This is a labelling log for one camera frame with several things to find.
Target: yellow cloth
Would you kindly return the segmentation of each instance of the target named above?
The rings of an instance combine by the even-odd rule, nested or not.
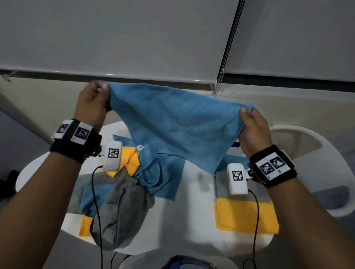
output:
[[[130,176],[133,176],[135,172],[138,170],[140,165],[138,156],[139,153],[135,147],[122,147],[120,170],[123,167],[126,167],[128,174]],[[106,173],[109,176],[114,177],[118,172],[108,171]]]
[[[83,215],[83,220],[81,221],[81,227],[79,231],[79,236],[86,237],[91,236],[90,234],[90,224],[93,218]]]
[[[121,154],[121,165],[120,170],[123,167],[127,168],[128,174],[133,176],[135,172],[138,170],[140,165],[138,160],[139,153],[137,152],[135,147],[122,147]],[[106,172],[109,176],[114,177],[118,172],[117,171],[108,171]],[[93,218],[87,217],[83,215],[83,219],[81,221],[81,227],[79,231],[79,236],[91,236],[90,234],[90,224]]]
[[[277,222],[274,205],[259,203],[258,234],[277,234]],[[214,206],[217,229],[244,234],[254,234],[257,218],[256,202],[217,198]]]

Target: tabletop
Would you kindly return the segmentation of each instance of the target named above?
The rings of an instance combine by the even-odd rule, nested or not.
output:
[[[112,140],[112,135],[130,137],[123,121],[102,128],[102,144]],[[20,173],[16,182],[19,191],[46,159],[49,152],[29,163]],[[79,175],[91,174],[93,169],[103,164],[103,158],[89,157],[81,167]],[[214,179],[189,161],[185,162],[181,183],[175,201],[155,197],[155,204],[143,225],[124,248],[116,251],[129,255],[141,254],[153,249],[166,247],[191,247],[204,255],[236,256],[252,252],[252,234],[218,230],[214,217]],[[61,229],[89,243],[92,237],[79,237],[82,215],[66,214]],[[272,235],[258,235],[256,249],[267,246]]]

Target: white sensor device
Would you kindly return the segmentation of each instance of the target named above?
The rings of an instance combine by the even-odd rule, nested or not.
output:
[[[247,179],[251,177],[242,164],[228,164],[227,175],[229,179],[229,192],[231,195],[248,194]]]
[[[101,147],[100,156],[104,156],[105,171],[119,171],[121,165],[122,142],[112,140]]]

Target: hand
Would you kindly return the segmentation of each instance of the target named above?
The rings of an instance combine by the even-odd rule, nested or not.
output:
[[[240,147],[245,156],[250,159],[255,153],[272,146],[271,133],[267,120],[256,108],[253,108],[249,114],[246,107],[242,107],[239,113],[245,123],[239,136]]]
[[[94,127],[100,132],[106,113],[111,110],[108,103],[110,88],[107,83],[102,86],[98,81],[92,81],[80,92],[74,118]]]

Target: black cable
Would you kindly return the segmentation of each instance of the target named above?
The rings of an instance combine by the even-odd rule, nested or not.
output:
[[[117,252],[115,254],[113,254],[112,256],[112,259],[111,259],[111,265],[110,265],[110,268],[112,269],[112,261],[113,261],[113,258],[116,256]]]
[[[251,191],[248,190],[252,195],[254,195],[255,201],[256,201],[256,206],[258,208],[258,213],[257,213],[257,217],[256,217],[256,227],[255,227],[255,234],[254,234],[254,242],[253,242],[253,258],[247,258],[243,261],[243,269],[245,266],[245,263],[249,260],[251,260],[253,262],[254,265],[254,269],[256,268],[256,263],[255,263],[255,241],[256,241],[256,234],[258,233],[258,225],[259,225],[259,202],[258,202],[258,198],[256,198],[256,195]]]
[[[96,214],[97,214],[97,218],[99,219],[99,231],[100,231],[100,250],[101,250],[101,269],[104,268],[103,266],[103,258],[102,258],[102,237],[101,237],[101,220],[100,220],[100,215],[99,215],[99,208],[97,206],[97,201],[96,201],[96,196],[95,196],[95,190],[94,190],[94,173],[97,169],[104,167],[103,165],[100,165],[98,167],[95,168],[95,170],[92,172],[91,175],[91,189],[92,189],[92,195],[94,197],[94,202],[95,202],[95,207],[96,207]]]

